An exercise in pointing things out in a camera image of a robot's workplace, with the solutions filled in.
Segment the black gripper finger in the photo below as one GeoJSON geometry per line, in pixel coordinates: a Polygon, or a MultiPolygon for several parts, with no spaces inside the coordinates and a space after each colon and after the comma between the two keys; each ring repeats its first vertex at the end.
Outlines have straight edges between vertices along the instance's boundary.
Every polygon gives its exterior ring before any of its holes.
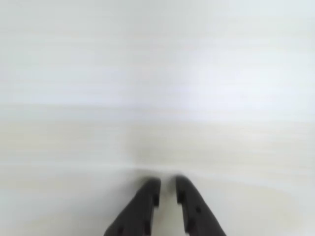
{"type": "Polygon", "coordinates": [[[190,236],[226,236],[194,184],[186,176],[176,176],[175,184],[185,232],[190,236]]]}
{"type": "Polygon", "coordinates": [[[148,179],[106,229],[105,236],[150,236],[155,208],[159,207],[161,180],[148,179]]]}

